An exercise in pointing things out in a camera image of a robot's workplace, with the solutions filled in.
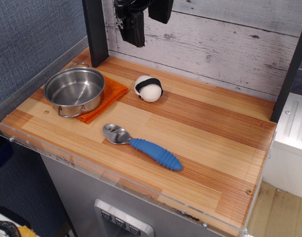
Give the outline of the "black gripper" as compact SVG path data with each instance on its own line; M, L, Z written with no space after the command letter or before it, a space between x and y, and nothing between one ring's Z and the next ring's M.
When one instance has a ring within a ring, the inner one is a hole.
M167 24L173 7L173 0L114 0L116 8L116 25L120 30L122 39L136 47L145 46L144 14L148 8L149 17L153 20Z

